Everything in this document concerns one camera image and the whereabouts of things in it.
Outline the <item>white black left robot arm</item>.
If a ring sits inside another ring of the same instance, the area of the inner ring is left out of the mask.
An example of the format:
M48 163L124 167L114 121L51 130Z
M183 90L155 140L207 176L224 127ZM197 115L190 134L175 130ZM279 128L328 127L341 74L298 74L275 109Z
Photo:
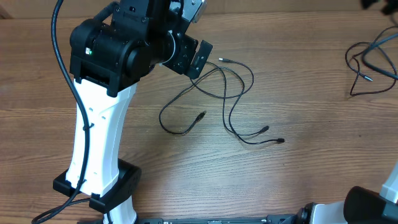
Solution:
M156 65L196 79L212 45L186 33L205 0L109 3L74 28L62 72L76 99L72 161L53 188L70 202L87 194L103 223L137 223L132 193L141 170L118 157L129 104L139 80Z

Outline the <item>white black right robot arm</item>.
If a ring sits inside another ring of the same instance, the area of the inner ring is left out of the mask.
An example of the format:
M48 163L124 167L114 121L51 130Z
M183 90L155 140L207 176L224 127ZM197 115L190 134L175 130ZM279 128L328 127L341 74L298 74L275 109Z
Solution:
M381 12L390 16L394 25L384 29L371 42L357 42L349 47L345 52L345 62L356 73L356 78L362 77L368 81L372 80L361 71L361 65L365 65L370 70L393 79L392 85L384 90L355 93L353 90L357 81L354 81L349 93L351 97L384 93L397 84L397 66L381 48L381 45L397 38L396 33L383 37L386 31L397 28L397 21L394 19L394 14L397 12L397 1L387 1ZM392 72L381 69L367 61L366 57L373 50L378 50L381 53L391 66ZM394 166L380 192L355 186L349 190L342 202L308 203L294 215L268 215L261 220L261 223L397 224L397 166Z

